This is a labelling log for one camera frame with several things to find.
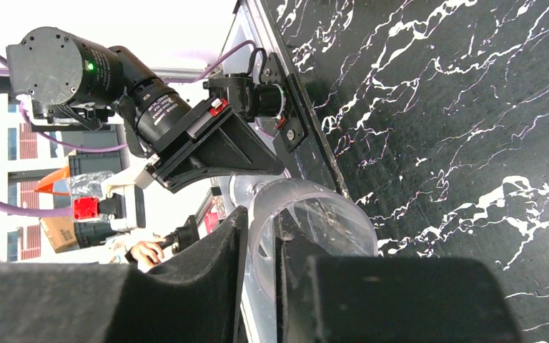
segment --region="glass panel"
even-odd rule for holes
[[[7,232],[7,262],[18,260],[18,232]]]
[[[66,180],[54,182],[54,192],[68,193],[69,187]],[[71,205],[70,196],[54,195],[54,208],[63,209]]]
[[[18,184],[10,183],[7,185],[7,204],[18,206]]]
[[[53,138],[57,139],[56,132],[49,132],[48,135]],[[55,159],[58,157],[58,144],[50,141],[49,142],[49,153],[51,154],[52,159]]]
[[[16,128],[7,129],[7,160],[15,161],[18,159],[18,130]]]

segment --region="orange object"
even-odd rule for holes
[[[208,214],[205,214],[203,222],[205,223],[205,229],[207,230],[207,233],[211,234],[214,231],[217,223],[219,222],[219,216],[216,212],[210,212]]]
[[[36,185],[34,191],[38,193],[47,193],[53,195],[70,195],[70,193],[56,192],[54,191],[54,184],[57,181],[65,180],[70,177],[70,168],[68,166],[62,167],[50,175],[47,175]]]

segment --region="metal rod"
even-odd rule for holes
[[[204,69],[191,68],[151,68],[151,70],[162,79],[176,79],[181,82],[194,81]],[[5,68],[0,68],[0,76],[9,76]]]

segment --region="finger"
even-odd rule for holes
[[[160,243],[160,242],[165,242],[165,241],[166,241],[165,238],[155,237],[155,238],[149,240],[148,242]]]
[[[148,242],[148,243],[146,244],[146,247],[148,247],[148,248],[153,249],[154,251],[156,251],[162,259],[165,258],[165,255],[164,255],[164,253],[163,253],[163,248],[161,248],[157,243]]]
[[[142,263],[148,267],[154,267],[156,266],[156,264],[151,261],[147,256],[143,255],[143,254],[140,254],[136,260],[138,261],[138,263]]]
[[[149,247],[142,247],[142,252],[144,255],[148,256],[154,263],[160,263],[159,257],[157,256],[157,252],[153,249],[150,249]]]

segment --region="plastic bag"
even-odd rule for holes
[[[98,171],[70,177],[69,189],[71,198],[96,197],[102,199],[104,196],[102,194],[102,182],[113,175],[112,171]],[[107,215],[100,214],[98,218],[88,220],[88,222],[110,223],[110,220]]]

